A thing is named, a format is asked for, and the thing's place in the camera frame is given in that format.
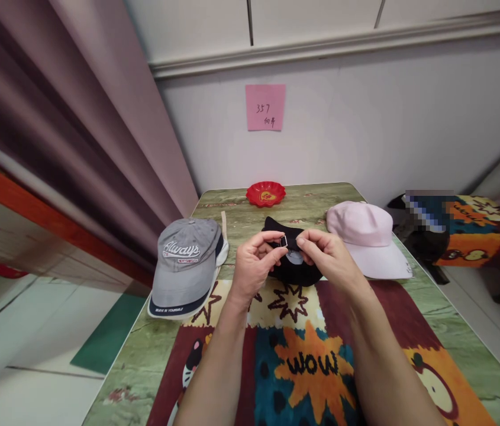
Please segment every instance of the red plastic dish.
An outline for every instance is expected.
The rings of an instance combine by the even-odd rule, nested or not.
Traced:
[[[258,182],[248,188],[246,198],[258,207],[271,207],[281,203],[285,197],[285,187],[277,182]]]

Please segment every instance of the mauve curtain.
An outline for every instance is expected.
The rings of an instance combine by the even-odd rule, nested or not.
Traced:
[[[0,150],[151,264],[198,200],[122,0],[0,0]]]

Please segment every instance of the white tile floor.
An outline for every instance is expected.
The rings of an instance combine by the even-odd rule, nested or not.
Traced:
[[[70,361],[125,286],[30,278],[0,312],[0,424],[79,426],[104,377]]]
[[[500,273],[445,271],[451,283],[439,288],[500,361],[500,305],[488,293]],[[18,294],[26,284],[10,286],[18,297],[0,312],[0,424],[79,426],[102,376],[69,362],[124,287],[39,278]]]
[[[500,271],[492,268],[444,267],[451,282],[438,286],[464,320],[500,362]]]

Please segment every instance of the white cabinet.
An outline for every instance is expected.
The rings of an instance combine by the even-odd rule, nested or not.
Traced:
[[[245,0],[125,0],[153,65],[250,47]]]
[[[251,0],[254,46],[286,46],[374,28],[381,0]]]
[[[500,11],[500,0],[385,0],[378,28]]]

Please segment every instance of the green table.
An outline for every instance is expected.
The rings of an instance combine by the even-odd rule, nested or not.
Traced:
[[[267,216],[289,226],[326,230],[327,210],[340,202],[364,200],[349,183],[286,187],[281,204],[257,208],[245,189],[205,192],[193,214],[221,222],[226,212],[230,252],[219,279],[231,279],[236,248],[259,232]],[[415,277],[400,280],[443,346],[500,425],[500,364],[455,311],[421,266],[395,239]],[[180,323],[152,319],[143,307],[84,421],[86,426],[146,424]]]

